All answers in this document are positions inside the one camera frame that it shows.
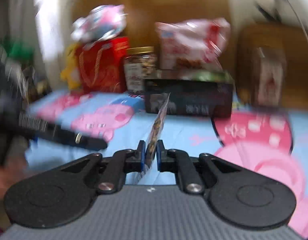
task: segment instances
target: glass jar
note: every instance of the glass jar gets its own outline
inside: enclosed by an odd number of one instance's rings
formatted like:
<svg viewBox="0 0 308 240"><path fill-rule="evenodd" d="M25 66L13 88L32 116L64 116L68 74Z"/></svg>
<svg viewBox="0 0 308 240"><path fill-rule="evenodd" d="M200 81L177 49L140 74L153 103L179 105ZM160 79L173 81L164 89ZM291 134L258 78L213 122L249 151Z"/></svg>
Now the glass jar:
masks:
<svg viewBox="0 0 308 240"><path fill-rule="evenodd" d="M129 92L143 93L143 79L155 73L156 60L154 47L127 49L124 59L124 71Z"/></svg>

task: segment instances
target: white curtain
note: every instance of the white curtain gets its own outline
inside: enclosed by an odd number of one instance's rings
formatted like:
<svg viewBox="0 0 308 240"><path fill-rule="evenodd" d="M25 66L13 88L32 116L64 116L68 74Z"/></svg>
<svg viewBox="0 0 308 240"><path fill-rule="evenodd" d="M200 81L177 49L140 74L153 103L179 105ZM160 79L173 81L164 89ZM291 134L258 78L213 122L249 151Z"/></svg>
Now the white curtain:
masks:
<svg viewBox="0 0 308 240"><path fill-rule="evenodd" d="M36 26L46 76L52 89L62 86L59 74L64 68L64 42L60 28L59 0L34 0Z"/></svg>
<svg viewBox="0 0 308 240"><path fill-rule="evenodd" d="M71 7L73 0L35 0L38 8L36 25L45 63L46 75L52 89L64 87L59 74L65 68L64 50L71 43Z"/></svg>

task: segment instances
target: person's hand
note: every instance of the person's hand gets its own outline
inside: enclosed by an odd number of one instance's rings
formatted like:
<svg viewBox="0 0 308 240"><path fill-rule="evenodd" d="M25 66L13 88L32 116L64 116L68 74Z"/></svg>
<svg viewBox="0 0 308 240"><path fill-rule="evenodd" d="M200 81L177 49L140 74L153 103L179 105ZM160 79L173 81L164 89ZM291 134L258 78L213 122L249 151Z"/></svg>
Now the person's hand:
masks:
<svg viewBox="0 0 308 240"><path fill-rule="evenodd" d="M11 158L5 167L0 167L0 199L3 199L7 190L24 178L24 168L27 163L24 158Z"/></svg>

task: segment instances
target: red snack bag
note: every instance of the red snack bag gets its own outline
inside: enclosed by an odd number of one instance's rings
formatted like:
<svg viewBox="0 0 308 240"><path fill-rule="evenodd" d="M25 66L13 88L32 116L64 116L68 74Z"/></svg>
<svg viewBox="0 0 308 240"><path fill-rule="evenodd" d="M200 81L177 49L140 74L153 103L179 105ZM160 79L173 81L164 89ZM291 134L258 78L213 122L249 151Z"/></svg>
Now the red snack bag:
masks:
<svg viewBox="0 0 308 240"><path fill-rule="evenodd" d="M217 57L230 34L230 24L224 18L156 23L156 30L161 38L161 69L222 69Z"/></svg>
<svg viewBox="0 0 308 240"><path fill-rule="evenodd" d="M90 49L78 47L76 56L84 91L125 92L122 58L128 48L127 37L95 42Z"/></svg>

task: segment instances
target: cardboard box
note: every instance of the cardboard box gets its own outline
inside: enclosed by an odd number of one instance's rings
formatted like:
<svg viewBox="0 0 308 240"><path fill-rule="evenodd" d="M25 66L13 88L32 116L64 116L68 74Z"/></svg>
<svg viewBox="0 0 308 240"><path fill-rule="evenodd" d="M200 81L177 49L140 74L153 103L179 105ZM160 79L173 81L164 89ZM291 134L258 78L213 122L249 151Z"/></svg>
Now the cardboard box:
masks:
<svg viewBox="0 0 308 240"><path fill-rule="evenodd" d="M183 75L183 79L169 78ZM170 93L167 114L230 117L232 112L233 80L228 73L194 73L189 76L163 74L163 78L144 80L145 109L156 114Z"/></svg>

